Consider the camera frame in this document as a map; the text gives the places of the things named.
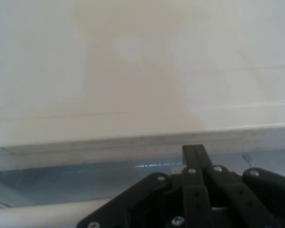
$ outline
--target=white tube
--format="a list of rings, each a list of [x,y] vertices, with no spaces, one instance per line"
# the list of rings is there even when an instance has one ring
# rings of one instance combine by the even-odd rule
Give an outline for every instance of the white tube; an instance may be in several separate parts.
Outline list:
[[[0,209],[0,228],[74,228],[107,201]]]

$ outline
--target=bolt head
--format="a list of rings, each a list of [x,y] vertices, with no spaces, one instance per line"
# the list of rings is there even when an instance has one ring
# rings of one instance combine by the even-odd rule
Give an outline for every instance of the bolt head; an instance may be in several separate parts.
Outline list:
[[[195,169],[188,169],[188,172],[189,173],[196,173],[196,170]]]
[[[180,226],[181,224],[184,223],[184,221],[185,221],[185,219],[182,216],[176,216],[172,220],[171,224],[175,225],[175,226]]]
[[[249,173],[250,173],[250,175],[253,175],[253,176],[256,176],[256,177],[260,175],[260,173],[258,171],[256,171],[256,170],[252,170]]]
[[[90,222],[87,228],[100,228],[100,224],[98,222]]]
[[[213,168],[213,170],[214,170],[215,172],[222,172],[222,171],[223,171],[222,167],[220,167],[220,166],[215,166],[215,167]]]

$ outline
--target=black plastic bracket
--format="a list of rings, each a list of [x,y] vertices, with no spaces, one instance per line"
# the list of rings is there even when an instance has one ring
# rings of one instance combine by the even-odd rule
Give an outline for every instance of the black plastic bracket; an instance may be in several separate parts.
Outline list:
[[[285,228],[285,177],[259,168],[241,177],[203,145],[183,146],[183,161],[181,174],[150,174],[77,228]]]

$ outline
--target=white wall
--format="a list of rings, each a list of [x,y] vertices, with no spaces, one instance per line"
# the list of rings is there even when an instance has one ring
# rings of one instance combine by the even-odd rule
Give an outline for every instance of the white wall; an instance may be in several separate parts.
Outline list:
[[[0,0],[0,146],[285,124],[285,0]]]

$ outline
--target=metal screw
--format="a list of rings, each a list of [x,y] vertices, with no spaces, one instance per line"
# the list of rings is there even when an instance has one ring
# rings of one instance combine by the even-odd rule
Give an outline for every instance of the metal screw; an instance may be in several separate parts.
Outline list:
[[[250,171],[249,172],[251,175],[253,175],[253,176],[259,176],[260,175],[260,173],[258,172],[258,171],[256,171],[256,170],[252,170],[252,171]]]
[[[196,170],[195,169],[188,169],[188,172],[189,173],[196,173]]]
[[[185,219],[184,219],[182,216],[176,216],[176,217],[172,220],[171,224],[172,224],[172,225],[175,225],[175,226],[180,226],[181,224],[184,223],[184,221],[185,221]]]
[[[100,224],[98,222],[90,222],[87,228],[100,228]]]
[[[163,176],[159,176],[159,177],[157,178],[158,181],[164,181],[165,179],[166,179],[166,178],[163,177]]]
[[[223,171],[222,167],[220,167],[220,166],[215,166],[213,168],[213,170],[216,171],[216,172],[222,172]]]

